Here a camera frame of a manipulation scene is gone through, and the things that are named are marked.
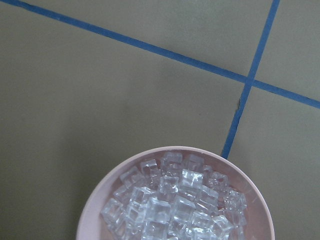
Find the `pink bowl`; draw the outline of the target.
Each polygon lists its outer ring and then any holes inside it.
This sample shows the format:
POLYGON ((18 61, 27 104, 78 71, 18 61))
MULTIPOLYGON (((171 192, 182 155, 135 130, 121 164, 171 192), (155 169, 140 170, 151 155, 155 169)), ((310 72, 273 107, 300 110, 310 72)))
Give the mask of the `pink bowl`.
POLYGON ((193 147, 139 153, 109 172, 82 211, 78 240, 273 240, 254 183, 226 159, 193 147))

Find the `pile of ice cubes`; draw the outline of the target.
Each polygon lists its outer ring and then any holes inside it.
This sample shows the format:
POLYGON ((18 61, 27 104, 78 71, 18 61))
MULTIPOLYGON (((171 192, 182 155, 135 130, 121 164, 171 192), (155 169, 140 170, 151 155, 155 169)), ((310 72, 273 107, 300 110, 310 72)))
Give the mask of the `pile of ice cubes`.
POLYGON ((197 155, 167 151, 119 177, 100 211, 116 240, 243 240, 247 201, 197 155))

